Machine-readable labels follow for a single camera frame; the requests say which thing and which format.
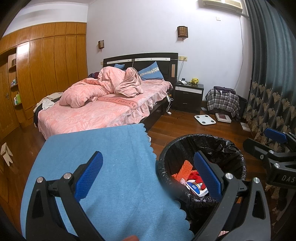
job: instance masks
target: curtain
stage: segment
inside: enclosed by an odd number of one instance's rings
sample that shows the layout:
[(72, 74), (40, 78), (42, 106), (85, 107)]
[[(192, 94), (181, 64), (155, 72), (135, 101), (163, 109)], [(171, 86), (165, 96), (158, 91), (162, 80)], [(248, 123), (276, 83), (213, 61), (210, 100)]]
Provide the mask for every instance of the curtain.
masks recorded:
[(266, 128), (296, 134), (296, 40), (278, 11), (265, 0), (246, 0), (253, 46), (253, 73), (244, 113), (255, 139), (288, 151), (264, 136)]

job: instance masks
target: blue gripper pad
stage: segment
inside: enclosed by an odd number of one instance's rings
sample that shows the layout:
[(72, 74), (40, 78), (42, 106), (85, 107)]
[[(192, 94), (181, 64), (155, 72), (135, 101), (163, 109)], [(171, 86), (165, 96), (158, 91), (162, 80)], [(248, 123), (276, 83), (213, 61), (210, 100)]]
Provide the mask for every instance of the blue gripper pad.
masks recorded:
[(206, 157), (201, 151), (194, 154), (194, 166), (204, 181), (212, 198), (218, 202), (222, 200), (222, 183), (207, 163)]
[(278, 143), (284, 144), (288, 142), (287, 136), (285, 133), (276, 131), (274, 129), (266, 128), (264, 131), (264, 135), (267, 138), (270, 138)]
[(89, 165), (86, 167), (85, 171), (76, 182), (74, 197), (77, 202), (86, 197), (94, 180), (96, 179), (96, 176), (102, 168), (102, 153), (97, 151), (95, 154), (96, 155), (93, 155), (92, 158), (88, 161)]

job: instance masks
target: air conditioner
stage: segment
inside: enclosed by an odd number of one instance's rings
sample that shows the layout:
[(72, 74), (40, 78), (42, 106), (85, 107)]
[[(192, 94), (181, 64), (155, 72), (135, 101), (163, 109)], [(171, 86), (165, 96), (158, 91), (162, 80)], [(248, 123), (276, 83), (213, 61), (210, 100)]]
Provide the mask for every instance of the air conditioner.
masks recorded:
[(226, 10), (236, 12), (238, 14), (242, 13), (242, 3), (234, 0), (202, 0), (204, 6), (207, 7), (218, 7)]

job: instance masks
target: small wooden stool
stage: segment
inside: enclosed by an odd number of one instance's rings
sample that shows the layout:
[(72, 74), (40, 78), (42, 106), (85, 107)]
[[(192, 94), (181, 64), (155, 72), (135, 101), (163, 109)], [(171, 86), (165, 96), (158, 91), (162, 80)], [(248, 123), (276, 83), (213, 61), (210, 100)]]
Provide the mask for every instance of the small wooden stool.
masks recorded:
[(11, 151), (9, 150), (7, 143), (4, 143), (1, 147), (1, 156), (3, 156), (4, 160), (6, 161), (7, 165), (10, 166), (9, 163), (13, 163), (12, 159), (10, 156), (13, 156)]

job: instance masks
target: blue cloth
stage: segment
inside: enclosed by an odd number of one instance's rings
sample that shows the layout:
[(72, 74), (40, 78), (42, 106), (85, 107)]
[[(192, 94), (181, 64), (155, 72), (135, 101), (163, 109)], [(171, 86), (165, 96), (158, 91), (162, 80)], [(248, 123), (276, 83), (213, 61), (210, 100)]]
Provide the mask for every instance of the blue cloth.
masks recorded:
[(125, 64), (115, 64), (114, 65), (115, 68), (118, 68), (118, 69), (121, 69), (121, 70), (124, 68), (124, 66), (125, 66)]
[[(24, 190), (20, 212), (24, 236), (37, 177), (54, 180), (66, 172), (73, 173), (97, 150), (104, 163), (80, 204), (106, 241), (121, 241), (130, 235), (137, 235), (141, 241), (193, 238), (180, 203), (172, 200), (158, 181), (156, 155), (143, 124), (51, 136), (40, 150)], [(60, 198), (57, 204), (67, 230), (75, 234)]]
[(142, 80), (163, 80), (164, 79), (156, 61), (153, 64), (151, 64), (149, 67), (140, 70), (138, 74)]

